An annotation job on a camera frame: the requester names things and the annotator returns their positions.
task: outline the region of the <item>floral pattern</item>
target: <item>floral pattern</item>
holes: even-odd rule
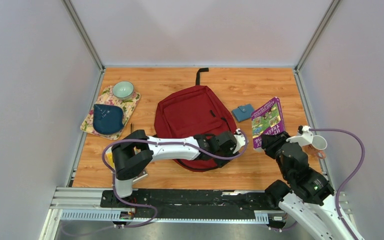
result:
[[[134,92],[131,98],[120,100],[116,96],[113,95],[113,86],[107,86],[102,91],[102,94],[98,97],[95,104],[105,104],[105,105],[113,105],[118,106],[121,109],[123,109],[123,124],[126,126],[127,122],[129,121],[130,117],[133,114],[133,111],[136,108],[136,105],[138,105],[139,100],[141,99],[141,95],[138,92]],[[119,132],[113,133],[111,135],[103,135],[95,131],[94,129],[94,108],[89,111],[86,119],[83,121],[83,123],[80,126],[80,129],[86,133],[97,135],[106,139],[111,140],[117,140],[120,135],[122,134],[123,129],[121,129]]]

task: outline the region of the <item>wooden table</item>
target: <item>wooden table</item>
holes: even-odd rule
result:
[[[134,130],[146,134],[154,130],[158,102],[168,95],[195,85],[198,68],[108,68],[100,92],[120,81],[130,81],[142,94],[133,116],[119,139]],[[307,124],[300,94],[290,68],[210,68],[201,73],[201,85],[209,86],[228,110],[252,104],[259,108],[273,97],[279,97],[286,131],[295,135],[299,125]],[[251,120],[236,124],[252,137]],[[110,188],[111,172],[101,161],[101,153],[112,141],[88,134],[77,167],[73,187]],[[319,161],[309,159],[310,166],[321,171]],[[207,172],[192,172],[172,160],[152,162],[146,168],[149,176],[135,188],[154,189],[212,189],[264,190],[277,179],[282,179],[276,161],[253,150],[252,143],[240,158],[223,168]]]

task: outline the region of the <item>metal frame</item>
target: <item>metal frame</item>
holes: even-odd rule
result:
[[[83,42],[85,46],[87,47],[88,51],[90,52],[93,60],[95,61],[97,67],[100,69],[101,74],[99,76],[99,80],[96,83],[96,89],[93,95],[93,99],[91,102],[91,106],[93,106],[94,102],[96,101],[99,90],[101,88],[101,84],[104,78],[105,69],[108,67],[154,67],[154,68],[169,68],[169,67],[204,67],[201,65],[148,65],[148,66],[135,66],[135,65],[104,65],[101,61],[95,47],[92,44],[92,41],[90,40],[77,12],[76,9],[72,3],[71,0],[61,0],[61,2],[64,4],[68,14],[70,15],[74,25],[77,28],[77,31],[81,38],[83,39]],[[318,25],[317,29],[315,30],[311,40],[309,41],[305,51],[303,52],[302,56],[300,57],[297,65],[295,66],[257,66],[257,65],[246,65],[246,66],[232,66],[232,65],[217,65],[215,67],[230,67],[230,68],[239,68],[239,67],[249,67],[249,68],[293,68],[293,73],[295,76],[296,85],[298,87],[298,91],[301,96],[302,105],[305,111],[305,115],[308,121],[308,124],[311,126],[316,126],[314,115],[312,112],[312,108],[310,103],[307,99],[307,93],[305,90],[305,87],[303,86],[303,80],[300,71],[302,70],[304,64],[306,63],[309,55],[311,54],[314,46],[318,42],[321,34],[323,33],[324,29],[326,28],[327,24],[329,23],[330,19],[332,18],[333,14],[335,13],[335,10],[338,8],[339,3],[341,0],[332,0],[326,13],[324,14],[320,24]],[[76,174],[77,166],[80,160],[80,156],[83,150],[83,146],[85,143],[86,134],[82,133],[81,138],[78,142],[78,148],[76,155],[74,157],[74,163],[73,168],[71,170],[71,173],[67,180],[67,187],[57,187],[55,191],[55,195],[52,199],[51,206],[49,208],[49,212],[46,217],[46,221],[43,225],[42,232],[40,234],[41,240],[53,240],[57,233],[57,228],[59,225],[60,220],[68,220],[68,219],[76,219],[76,220],[101,220],[101,221],[112,221],[113,215],[111,214],[117,214],[120,213],[120,211],[123,211],[125,209],[123,208],[101,208],[99,207],[102,191],[107,190],[107,188],[89,188],[89,187],[82,187],[82,188],[75,188],[75,187],[68,187],[70,186],[70,182],[72,179],[74,179],[74,176]],[[329,173],[327,170],[327,165],[325,160],[320,160],[320,166],[322,169],[322,173],[328,178]],[[352,212],[349,209],[348,202],[346,200],[346,195],[341,192],[340,193],[340,203],[341,206],[344,208],[346,214],[350,217],[351,221],[354,222],[354,218],[352,216]],[[278,214],[283,213],[283,211],[264,211],[264,212],[256,212],[256,220],[252,221],[219,221],[217,219],[213,219],[210,221],[205,221],[202,219],[192,219],[192,222],[196,223],[263,223],[266,219],[266,216],[268,214]],[[191,223],[190,220],[185,219],[160,219],[162,222],[182,222],[182,223]]]

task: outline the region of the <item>red backpack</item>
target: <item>red backpack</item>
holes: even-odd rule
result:
[[[155,131],[159,138],[186,138],[197,134],[218,135],[236,130],[235,120],[220,99],[208,86],[201,86],[201,68],[196,73],[196,86],[172,93],[158,103],[155,113]],[[193,172],[205,172],[226,165],[229,160],[174,159],[176,163]]]

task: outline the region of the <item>bowl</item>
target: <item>bowl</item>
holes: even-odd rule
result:
[[[129,81],[121,81],[112,88],[112,94],[120,100],[126,100],[132,97],[135,88]]]

